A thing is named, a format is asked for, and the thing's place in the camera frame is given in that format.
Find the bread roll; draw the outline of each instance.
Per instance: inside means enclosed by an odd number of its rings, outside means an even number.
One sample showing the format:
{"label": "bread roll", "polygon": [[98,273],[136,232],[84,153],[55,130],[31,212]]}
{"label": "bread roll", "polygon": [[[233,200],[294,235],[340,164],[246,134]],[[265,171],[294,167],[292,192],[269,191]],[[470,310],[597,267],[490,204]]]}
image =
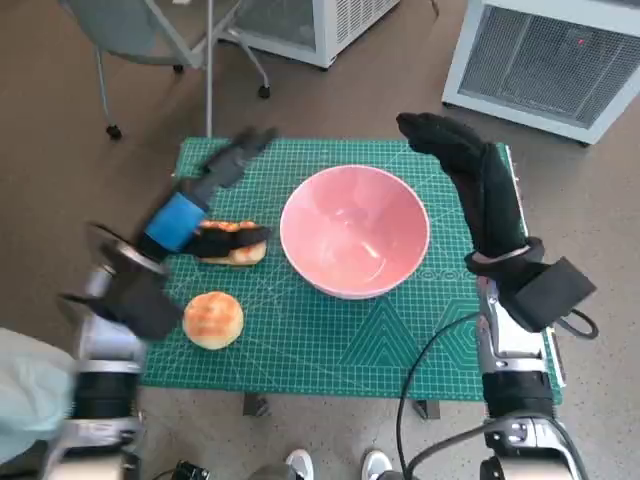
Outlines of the bread roll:
{"label": "bread roll", "polygon": [[244,313],[238,301],[223,292],[194,297],[184,310],[182,328],[196,345],[219,350],[242,333]]}
{"label": "bread roll", "polygon": [[[202,228],[220,228],[226,232],[237,232],[241,228],[253,228],[257,225],[254,222],[216,222],[214,220],[205,220],[200,224]],[[231,250],[228,256],[217,258],[201,258],[200,261],[204,263],[214,263],[216,265],[235,265],[235,266],[250,266],[255,265],[262,260],[267,254],[267,242],[256,243],[249,247],[238,248]]]}

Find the chair wheel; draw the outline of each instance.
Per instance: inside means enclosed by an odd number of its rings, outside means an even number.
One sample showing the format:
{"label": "chair wheel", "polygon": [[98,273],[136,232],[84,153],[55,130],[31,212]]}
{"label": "chair wheel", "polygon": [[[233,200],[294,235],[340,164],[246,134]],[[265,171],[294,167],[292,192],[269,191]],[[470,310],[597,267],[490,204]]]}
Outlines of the chair wheel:
{"label": "chair wheel", "polygon": [[266,85],[262,85],[258,89],[258,96],[260,98],[269,98],[271,96],[271,87],[267,87]]}
{"label": "chair wheel", "polygon": [[111,140],[120,140],[122,138],[122,132],[120,131],[117,125],[109,125],[106,128],[106,132],[107,132],[107,135],[109,135],[109,138],[111,138]]}

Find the caster wheel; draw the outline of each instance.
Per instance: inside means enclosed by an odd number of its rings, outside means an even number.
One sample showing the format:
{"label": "caster wheel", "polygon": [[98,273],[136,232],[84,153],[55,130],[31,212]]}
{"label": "caster wheel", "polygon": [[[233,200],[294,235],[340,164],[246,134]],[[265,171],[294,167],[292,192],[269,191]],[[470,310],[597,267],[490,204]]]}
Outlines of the caster wheel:
{"label": "caster wheel", "polygon": [[264,417],[269,415],[269,402],[260,393],[245,393],[242,405],[242,415],[245,417]]}
{"label": "caster wheel", "polygon": [[117,125],[109,125],[105,131],[111,140],[120,140],[122,138],[122,132]]}
{"label": "caster wheel", "polygon": [[258,96],[260,98],[269,98],[271,96],[271,87],[267,87],[265,85],[262,85],[258,89]]}

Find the pink bowl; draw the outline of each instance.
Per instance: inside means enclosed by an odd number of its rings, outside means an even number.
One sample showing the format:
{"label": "pink bowl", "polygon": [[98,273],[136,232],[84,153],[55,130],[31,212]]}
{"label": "pink bowl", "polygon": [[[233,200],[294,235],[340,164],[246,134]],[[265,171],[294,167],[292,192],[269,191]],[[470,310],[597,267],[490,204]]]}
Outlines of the pink bowl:
{"label": "pink bowl", "polygon": [[377,168],[345,165],[305,180],[280,220],[284,253],[317,289],[371,298],[406,280],[429,245],[429,219],[402,180]]}

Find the round bun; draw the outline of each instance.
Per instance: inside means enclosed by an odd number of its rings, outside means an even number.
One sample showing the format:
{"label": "round bun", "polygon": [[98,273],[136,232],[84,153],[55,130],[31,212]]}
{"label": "round bun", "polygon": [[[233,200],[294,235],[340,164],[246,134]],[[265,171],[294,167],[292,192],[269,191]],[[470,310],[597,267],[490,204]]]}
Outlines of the round bun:
{"label": "round bun", "polygon": [[244,313],[238,301],[223,292],[211,292],[191,299],[184,310],[182,328],[199,347],[218,350],[242,333]]}

